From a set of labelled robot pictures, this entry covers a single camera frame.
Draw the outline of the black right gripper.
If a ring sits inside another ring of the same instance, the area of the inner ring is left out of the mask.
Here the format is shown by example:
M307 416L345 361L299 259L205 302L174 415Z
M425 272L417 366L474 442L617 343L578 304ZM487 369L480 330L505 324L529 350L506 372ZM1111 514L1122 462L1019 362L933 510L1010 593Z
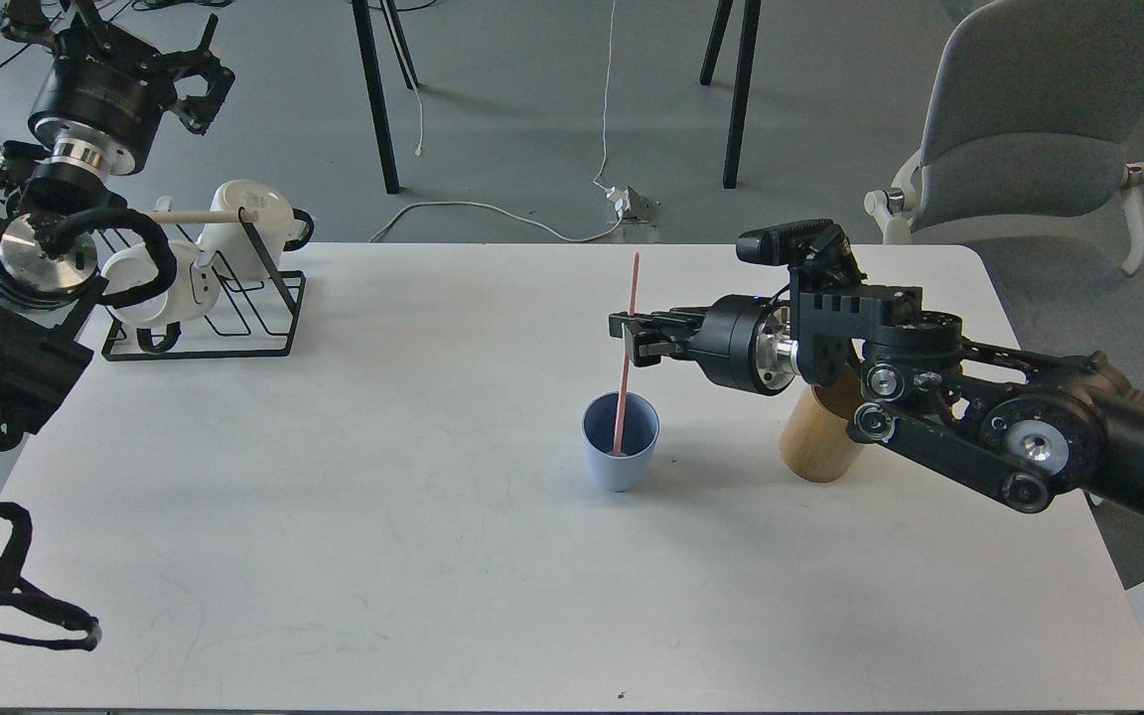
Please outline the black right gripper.
M694 360L714 384L776 395L797 374L789 318L789 307L771 299L726 295L709 308L617 312L607 321L609 334L630 349L634 367ZM627 326L644 332L626 332ZM690 337L689 344L673 340Z

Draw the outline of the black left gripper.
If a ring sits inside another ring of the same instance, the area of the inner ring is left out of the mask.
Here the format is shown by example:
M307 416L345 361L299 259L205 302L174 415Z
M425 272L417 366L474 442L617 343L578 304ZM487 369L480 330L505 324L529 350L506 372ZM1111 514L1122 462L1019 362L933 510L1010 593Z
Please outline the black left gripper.
M104 150L113 175L136 175L146 166L162 116L170 109L188 132L205 135L219 116L235 72L224 67L213 40L217 14L206 19L194 49L174 54L170 73L140 71L154 50L135 35L112 29L101 43L101 17L95 1L59 1L59 19L76 10L78 26L56 32L42 1L3 1L0 35L23 45L46 47L54 54L49 76L27 118L29 132L47 148L64 134L78 135ZM182 95L174 82L199 78L200 94Z

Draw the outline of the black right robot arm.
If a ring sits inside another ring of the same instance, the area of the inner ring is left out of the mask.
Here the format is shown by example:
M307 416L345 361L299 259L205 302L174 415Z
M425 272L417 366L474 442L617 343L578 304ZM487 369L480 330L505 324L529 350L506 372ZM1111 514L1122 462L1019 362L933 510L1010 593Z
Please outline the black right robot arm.
M810 480L843 475L840 448L880 445L1023 514L1074 490L1144 516L1144 403L1103 353L1049 357L976 343L916 288L852 284L788 297L612 313L636 367L696 362L718 386L781 394L807 381L836 422L797 410L782 456Z

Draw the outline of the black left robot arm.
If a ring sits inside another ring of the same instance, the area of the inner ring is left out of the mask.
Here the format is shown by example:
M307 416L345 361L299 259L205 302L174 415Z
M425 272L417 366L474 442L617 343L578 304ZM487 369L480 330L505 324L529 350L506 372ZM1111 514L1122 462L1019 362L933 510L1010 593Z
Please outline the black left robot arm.
M64 1L66 27L38 1L5 1L0 33L51 53L29 114L31 140L0 141L0 453L59 410L92 362L78 335L98 307L162 297L176 280L162 225L108 190L145 167L167 113L210 128L235 72L213 47L210 15L193 49L162 53L100 14ZM0 501L0 642L97 648L98 620L24 578L32 518Z

